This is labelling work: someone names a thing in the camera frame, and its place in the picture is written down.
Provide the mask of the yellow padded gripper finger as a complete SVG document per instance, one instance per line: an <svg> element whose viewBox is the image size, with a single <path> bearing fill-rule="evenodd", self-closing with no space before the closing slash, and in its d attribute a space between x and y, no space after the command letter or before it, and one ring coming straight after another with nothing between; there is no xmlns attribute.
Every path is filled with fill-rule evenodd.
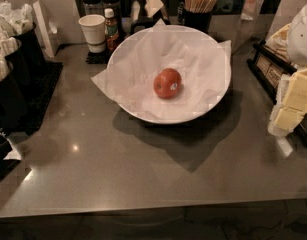
<svg viewBox="0 0 307 240"><path fill-rule="evenodd" d="M281 77L268 132L274 136L285 137L294 131L306 114L307 68L300 68L291 76Z"/></svg>

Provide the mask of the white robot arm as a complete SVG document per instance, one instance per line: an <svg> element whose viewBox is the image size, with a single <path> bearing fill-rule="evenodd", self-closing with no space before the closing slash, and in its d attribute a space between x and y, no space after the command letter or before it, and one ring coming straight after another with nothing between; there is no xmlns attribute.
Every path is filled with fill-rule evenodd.
<svg viewBox="0 0 307 240"><path fill-rule="evenodd" d="M283 74L278 84L268 131L285 137L291 133L307 114L307 3L293 18L275 32L266 45L281 52L297 66L291 76Z"/></svg>

